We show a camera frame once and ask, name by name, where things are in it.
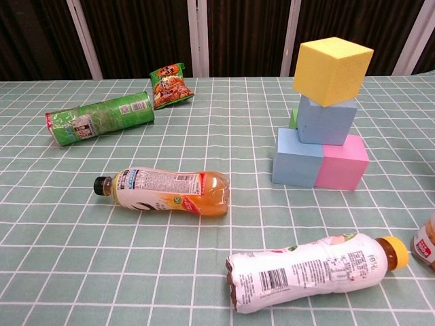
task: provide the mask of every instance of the stacked blocks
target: stacked blocks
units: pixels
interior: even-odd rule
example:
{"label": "stacked blocks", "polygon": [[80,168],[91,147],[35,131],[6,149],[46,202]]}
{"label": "stacked blocks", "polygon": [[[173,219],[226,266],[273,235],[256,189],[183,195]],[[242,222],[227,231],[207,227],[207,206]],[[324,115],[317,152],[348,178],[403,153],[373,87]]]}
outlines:
{"label": "stacked blocks", "polygon": [[298,131],[302,143],[342,145],[356,114],[355,101],[348,100],[327,109],[301,96],[298,108]]}
{"label": "stacked blocks", "polygon": [[359,136],[349,135],[373,50],[331,37],[300,45],[294,89],[301,93],[289,128],[280,128],[272,182],[355,190],[368,166]]}
{"label": "stacked blocks", "polygon": [[355,190],[368,166],[361,137],[350,134],[343,146],[324,145],[323,154],[315,186]]}
{"label": "stacked blocks", "polygon": [[303,144],[296,130],[279,128],[272,182],[313,187],[323,158],[321,145]]}

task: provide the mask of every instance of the green checkered tablecloth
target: green checkered tablecloth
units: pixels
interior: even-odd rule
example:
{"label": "green checkered tablecloth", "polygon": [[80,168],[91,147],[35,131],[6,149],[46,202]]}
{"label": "green checkered tablecloth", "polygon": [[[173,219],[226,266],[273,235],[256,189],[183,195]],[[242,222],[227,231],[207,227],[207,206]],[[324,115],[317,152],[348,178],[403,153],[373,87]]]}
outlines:
{"label": "green checkered tablecloth", "polygon": [[[435,273],[414,257],[380,285],[244,315],[224,260],[359,231],[408,244],[434,211],[435,76],[367,77],[351,133],[370,165],[355,192],[271,183],[292,78],[187,79],[154,124],[56,147],[44,113],[132,94],[148,79],[0,83],[0,325],[435,325]],[[219,218],[139,213],[92,191],[129,166],[219,170]]]}

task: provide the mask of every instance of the green can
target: green can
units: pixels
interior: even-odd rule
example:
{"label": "green can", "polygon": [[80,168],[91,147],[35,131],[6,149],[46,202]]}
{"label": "green can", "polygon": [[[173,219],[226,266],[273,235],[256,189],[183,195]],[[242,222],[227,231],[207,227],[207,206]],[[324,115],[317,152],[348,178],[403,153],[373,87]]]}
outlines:
{"label": "green can", "polygon": [[65,146],[108,132],[154,121],[146,92],[126,95],[82,107],[46,113],[47,127],[54,140]]}

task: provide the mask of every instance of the curtain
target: curtain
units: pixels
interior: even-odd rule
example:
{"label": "curtain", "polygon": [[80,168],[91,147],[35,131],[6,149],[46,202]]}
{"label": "curtain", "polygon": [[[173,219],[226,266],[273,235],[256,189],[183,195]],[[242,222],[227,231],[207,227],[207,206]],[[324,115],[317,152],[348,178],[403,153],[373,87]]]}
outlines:
{"label": "curtain", "polygon": [[290,4],[208,1],[210,76],[279,76]]}
{"label": "curtain", "polygon": [[186,0],[82,0],[103,77],[149,78],[183,62],[192,76]]}
{"label": "curtain", "polygon": [[66,1],[0,1],[0,80],[89,79]]}
{"label": "curtain", "polygon": [[428,43],[415,65],[413,74],[427,73],[432,70],[435,70],[435,29],[432,31],[432,35],[430,35]]}
{"label": "curtain", "polygon": [[375,52],[367,75],[391,75],[423,0],[302,0],[290,67],[302,42],[337,36]]}

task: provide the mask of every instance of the yellow foam cube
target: yellow foam cube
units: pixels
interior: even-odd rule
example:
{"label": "yellow foam cube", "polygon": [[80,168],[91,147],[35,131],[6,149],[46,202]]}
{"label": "yellow foam cube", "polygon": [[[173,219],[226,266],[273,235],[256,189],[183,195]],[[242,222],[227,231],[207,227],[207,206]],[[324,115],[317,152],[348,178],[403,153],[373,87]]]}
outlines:
{"label": "yellow foam cube", "polygon": [[293,88],[322,107],[358,95],[373,50],[329,37],[300,45]]}

